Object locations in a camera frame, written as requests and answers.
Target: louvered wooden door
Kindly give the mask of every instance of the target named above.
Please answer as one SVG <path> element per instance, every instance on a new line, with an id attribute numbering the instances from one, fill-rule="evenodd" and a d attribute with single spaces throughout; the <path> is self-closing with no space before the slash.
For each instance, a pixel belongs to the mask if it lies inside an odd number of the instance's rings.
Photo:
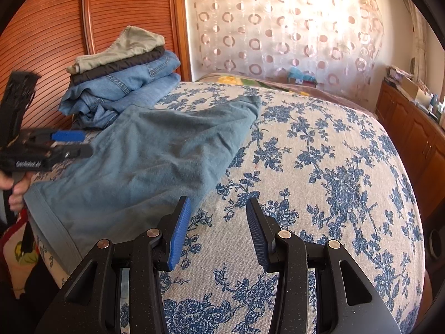
<path id="1" fill-rule="evenodd" d="M 65 68 L 85 53 L 80 0 L 26 0 L 0 36 L 0 99 L 12 70 L 32 70 L 42 77 L 23 125 L 70 126 L 57 112 L 70 83 Z"/>
<path id="2" fill-rule="evenodd" d="M 26 0 L 0 36 L 0 99 L 12 70 L 42 75 L 24 126 L 69 127 L 57 111 L 70 82 L 65 68 L 83 54 L 104 51 L 127 25 L 165 37 L 190 79 L 183 0 Z"/>

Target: dresser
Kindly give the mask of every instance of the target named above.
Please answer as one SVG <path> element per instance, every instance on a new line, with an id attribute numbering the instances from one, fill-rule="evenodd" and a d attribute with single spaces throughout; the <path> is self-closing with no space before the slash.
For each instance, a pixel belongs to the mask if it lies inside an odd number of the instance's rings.
<path id="1" fill-rule="evenodd" d="M 399 152 L 425 221 L 445 199 L 445 132 L 385 82 L 375 113 Z"/>

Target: blue floral bedspread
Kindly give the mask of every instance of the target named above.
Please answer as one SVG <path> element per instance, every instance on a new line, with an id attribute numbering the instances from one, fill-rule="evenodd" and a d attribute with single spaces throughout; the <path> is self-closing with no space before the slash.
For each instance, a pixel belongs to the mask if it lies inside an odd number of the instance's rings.
<path id="1" fill-rule="evenodd" d="M 400 157 L 373 117 L 296 93 L 209 83 L 181 83 L 155 107 L 201 110 L 251 94 L 263 99 L 260 119 L 192 216 L 180 264 L 160 275 L 169 333 L 268 332 L 278 276 L 257 262 L 250 197 L 305 241 L 339 240 L 408 333 L 424 280 L 422 226 Z M 308 279 L 312 333 L 312 271 Z M 125 290 L 121 326 L 130 332 Z"/>

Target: gray-blue towel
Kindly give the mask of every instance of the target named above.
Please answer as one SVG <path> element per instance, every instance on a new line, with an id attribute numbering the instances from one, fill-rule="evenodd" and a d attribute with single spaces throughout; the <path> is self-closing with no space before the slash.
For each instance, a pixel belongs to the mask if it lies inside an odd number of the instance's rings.
<path id="1" fill-rule="evenodd" d="M 94 154 L 25 195 L 34 224 L 67 272 L 100 239 L 133 240 L 156 227 L 179 197 L 192 213 L 230 165 L 261 99 L 238 97 L 206 110 L 130 106 L 92 142 Z"/>

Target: hand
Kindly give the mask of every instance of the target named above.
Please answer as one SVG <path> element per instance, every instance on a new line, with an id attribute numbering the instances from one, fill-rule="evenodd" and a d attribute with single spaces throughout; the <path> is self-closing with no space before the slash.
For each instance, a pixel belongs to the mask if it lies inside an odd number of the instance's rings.
<path id="1" fill-rule="evenodd" d="M 19 212 L 22 210 L 24 205 L 23 195 L 31 185 L 31 177 L 33 175 L 34 172 L 27 172 L 22 180 L 14 186 L 13 194 L 9 197 L 9 208 L 11 211 Z M 10 190 L 13 185 L 14 180 L 0 170 L 0 190 Z"/>

